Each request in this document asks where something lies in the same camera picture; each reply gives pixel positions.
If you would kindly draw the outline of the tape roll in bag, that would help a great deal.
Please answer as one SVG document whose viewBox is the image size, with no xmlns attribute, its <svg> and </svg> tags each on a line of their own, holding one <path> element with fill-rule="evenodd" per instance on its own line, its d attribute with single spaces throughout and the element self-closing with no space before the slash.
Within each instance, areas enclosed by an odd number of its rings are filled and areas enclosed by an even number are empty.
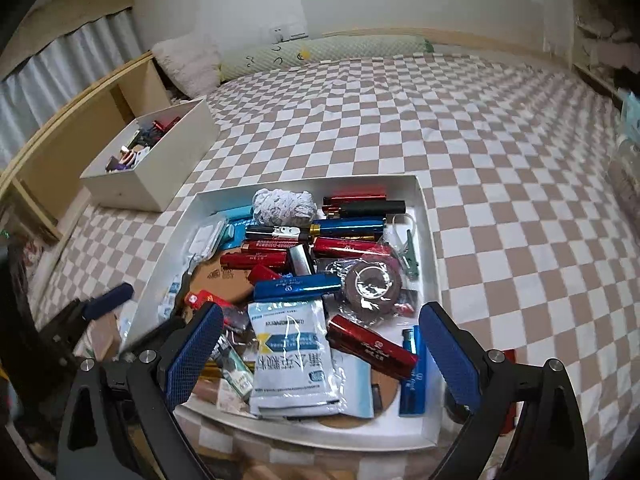
<svg viewBox="0 0 640 480">
<path fill-rule="evenodd" d="M 349 321 L 372 327 L 416 314 L 418 293 L 405 288 L 398 265 L 390 259 L 335 259 L 324 272 L 340 279 L 335 309 Z"/>
</svg>

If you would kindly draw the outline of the dark red metal lighter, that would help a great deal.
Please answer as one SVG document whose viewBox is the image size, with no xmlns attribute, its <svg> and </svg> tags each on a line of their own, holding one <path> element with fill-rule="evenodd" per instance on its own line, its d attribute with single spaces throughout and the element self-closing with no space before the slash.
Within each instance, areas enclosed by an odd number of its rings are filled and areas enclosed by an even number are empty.
<svg viewBox="0 0 640 480">
<path fill-rule="evenodd" d="M 326 324 L 326 339 L 338 351 L 367 362 L 378 372 L 397 379 L 409 379 L 418 357 L 343 315 L 334 315 Z"/>
</svg>

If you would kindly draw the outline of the small white shoe box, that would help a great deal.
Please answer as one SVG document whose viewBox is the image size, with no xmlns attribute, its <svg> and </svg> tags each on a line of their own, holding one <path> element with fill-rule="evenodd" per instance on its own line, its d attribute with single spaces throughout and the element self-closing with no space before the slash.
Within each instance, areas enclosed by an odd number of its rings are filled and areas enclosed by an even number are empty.
<svg viewBox="0 0 640 480">
<path fill-rule="evenodd" d="M 137 134 L 161 126 L 168 130 L 131 167 L 107 169 L 110 161 L 130 148 Z M 94 201 L 104 207 L 164 211 L 198 163 L 213 146 L 220 130 L 204 99 L 157 110 L 134 119 L 96 155 L 80 176 Z"/>
</svg>

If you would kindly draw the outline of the wooden shelf unit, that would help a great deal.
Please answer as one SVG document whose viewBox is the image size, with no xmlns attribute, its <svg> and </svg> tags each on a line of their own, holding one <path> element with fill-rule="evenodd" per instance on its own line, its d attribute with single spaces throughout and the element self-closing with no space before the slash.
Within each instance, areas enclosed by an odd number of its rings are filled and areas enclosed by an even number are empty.
<svg viewBox="0 0 640 480">
<path fill-rule="evenodd" d="M 150 51 L 90 84 L 1 171 L 1 229 L 48 245 L 62 240 L 85 168 L 134 118 L 169 104 Z"/>
</svg>

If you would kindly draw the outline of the crumpled white paper ball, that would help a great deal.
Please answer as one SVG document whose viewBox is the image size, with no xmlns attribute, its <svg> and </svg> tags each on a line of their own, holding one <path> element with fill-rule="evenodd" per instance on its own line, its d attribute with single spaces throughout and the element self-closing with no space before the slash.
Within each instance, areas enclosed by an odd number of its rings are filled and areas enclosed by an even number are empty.
<svg viewBox="0 0 640 480">
<path fill-rule="evenodd" d="M 261 188 L 252 199 L 254 220 L 262 226 L 310 226 L 317 214 L 317 205 L 307 192 Z"/>
</svg>

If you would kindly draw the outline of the white fluffy pillow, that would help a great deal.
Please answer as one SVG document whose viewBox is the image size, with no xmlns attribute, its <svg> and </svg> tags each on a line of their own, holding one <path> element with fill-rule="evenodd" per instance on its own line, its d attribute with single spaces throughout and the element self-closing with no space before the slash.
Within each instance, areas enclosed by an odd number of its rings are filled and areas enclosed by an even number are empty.
<svg viewBox="0 0 640 480">
<path fill-rule="evenodd" d="M 171 82 L 190 99 L 207 96 L 219 87 L 221 56 L 208 38 L 190 32 L 160 41 L 151 51 Z"/>
</svg>

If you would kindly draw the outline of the green long bolster pillow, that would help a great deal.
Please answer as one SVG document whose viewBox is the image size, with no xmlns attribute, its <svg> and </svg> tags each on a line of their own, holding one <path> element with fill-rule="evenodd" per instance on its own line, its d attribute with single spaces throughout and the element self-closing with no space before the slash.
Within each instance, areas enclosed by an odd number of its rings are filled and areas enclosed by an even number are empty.
<svg viewBox="0 0 640 480">
<path fill-rule="evenodd" d="M 287 70 L 324 61 L 392 58 L 433 52 L 433 45 L 422 36 L 366 35 L 299 39 L 226 54 L 220 63 L 220 79 L 229 81 L 260 72 Z"/>
</svg>

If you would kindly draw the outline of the green plastic clip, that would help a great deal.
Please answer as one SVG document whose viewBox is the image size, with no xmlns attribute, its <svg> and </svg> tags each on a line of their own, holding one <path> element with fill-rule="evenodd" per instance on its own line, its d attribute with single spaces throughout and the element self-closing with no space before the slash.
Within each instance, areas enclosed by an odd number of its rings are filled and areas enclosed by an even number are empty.
<svg viewBox="0 0 640 480">
<path fill-rule="evenodd" d="M 400 258 L 408 278 L 411 281 L 416 280 L 420 276 L 419 263 L 413 244 L 413 234 L 410 230 L 406 231 L 406 240 L 402 243 Z"/>
</svg>

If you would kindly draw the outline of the white blue sachet packet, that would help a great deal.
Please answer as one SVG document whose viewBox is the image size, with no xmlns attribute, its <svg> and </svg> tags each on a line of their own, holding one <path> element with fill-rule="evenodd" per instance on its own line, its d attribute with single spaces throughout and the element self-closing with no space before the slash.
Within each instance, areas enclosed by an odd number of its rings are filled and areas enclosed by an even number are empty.
<svg viewBox="0 0 640 480">
<path fill-rule="evenodd" d="M 258 343 L 252 414 L 288 416 L 340 400 L 321 300 L 253 302 L 248 315 Z"/>
</svg>

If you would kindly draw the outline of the blue metal lighter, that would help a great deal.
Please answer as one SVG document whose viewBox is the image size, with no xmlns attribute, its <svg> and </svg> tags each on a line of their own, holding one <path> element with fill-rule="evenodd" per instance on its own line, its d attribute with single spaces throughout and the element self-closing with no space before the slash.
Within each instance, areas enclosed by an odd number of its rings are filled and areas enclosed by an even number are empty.
<svg viewBox="0 0 640 480">
<path fill-rule="evenodd" d="M 261 281 L 254 286 L 254 300 L 304 301 L 321 299 L 323 296 L 339 292 L 341 279 L 335 274 L 311 274 Z"/>
</svg>

